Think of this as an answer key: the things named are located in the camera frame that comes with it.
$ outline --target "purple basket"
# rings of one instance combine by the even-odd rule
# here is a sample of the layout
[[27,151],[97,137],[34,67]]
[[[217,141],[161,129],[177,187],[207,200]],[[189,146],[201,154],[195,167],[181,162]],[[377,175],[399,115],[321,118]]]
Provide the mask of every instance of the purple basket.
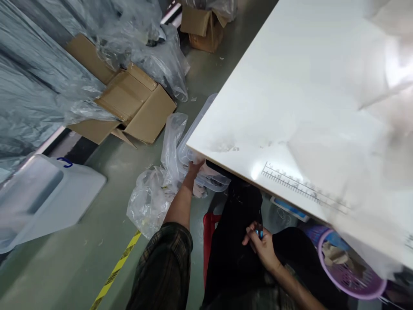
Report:
[[323,243],[326,237],[334,232],[334,230],[327,230],[318,242],[318,256],[320,258],[321,265],[327,273],[330,280],[346,294],[362,300],[371,300],[380,297],[387,285],[387,280],[381,279],[367,264],[364,266],[366,270],[363,272],[362,277],[355,275],[348,267],[347,264],[335,264],[331,267],[326,266],[324,263],[324,255],[322,252]]
[[329,229],[330,228],[322,226],[322,225],[314,225],[314,226],[309,226],[309,227],[305,226],[303,228],[303,231],[307,235],[307,237],[310,238],[314,246],[318,247],[318,242],[320,241],[321,236]]

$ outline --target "blue tool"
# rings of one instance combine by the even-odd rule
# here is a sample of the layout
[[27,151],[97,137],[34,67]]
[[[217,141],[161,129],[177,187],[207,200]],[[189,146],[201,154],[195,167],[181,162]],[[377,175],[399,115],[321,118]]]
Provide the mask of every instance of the blue tool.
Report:
[[261,223],[257,223],[255,226],[255,232],[260,239],[264,237],[264,226]]

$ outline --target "person's left hand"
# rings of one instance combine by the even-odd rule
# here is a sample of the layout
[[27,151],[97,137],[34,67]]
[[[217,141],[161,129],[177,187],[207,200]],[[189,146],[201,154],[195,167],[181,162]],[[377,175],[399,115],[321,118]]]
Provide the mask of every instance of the person's left hand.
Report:
[[282,265],[274,253],[272,234],[267,229],[263,228],[264,236],[260,239],[255,232],[257,224],[258,223],[254,221],[246,228],[247,233],[242,241],[242,245],[250,243],[266,270],[273,274],[274,272],[277,272]]

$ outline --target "black pants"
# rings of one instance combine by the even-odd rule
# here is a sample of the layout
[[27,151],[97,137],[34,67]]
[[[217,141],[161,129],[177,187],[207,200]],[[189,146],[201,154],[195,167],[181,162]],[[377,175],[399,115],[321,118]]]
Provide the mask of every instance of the black pants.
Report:
[[[206,276],[204,304],[220,293],[242,294],[264,283],[265,269],[252,248],[241,244],[246,227],[262,223],[262,196],[256,187],[232,182],[221,220],[213,234]],[[298,228],[273,235],[274,252],[289,264],[309,291],[327,309],[347,309],[347,295],[340,292],[323,270],[311,240]]]

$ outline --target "blue handle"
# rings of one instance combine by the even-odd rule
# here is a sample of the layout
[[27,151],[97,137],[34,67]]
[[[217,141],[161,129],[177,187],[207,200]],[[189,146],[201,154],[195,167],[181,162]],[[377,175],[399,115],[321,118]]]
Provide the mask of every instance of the blue handle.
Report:
[[57,160],[61,160],[61,161],[67,162],[69,165],[64,165],[63,167],[65,167],[65,168],[70,168],[71,166],[73,166],[73,163],[72,163],[70,160],[68,160],[68,159],[66,159],[66,158],[64,158],[64,157],[59,157]]
[[255,232],[260,239],[264,237],[264,231],[256,229]]

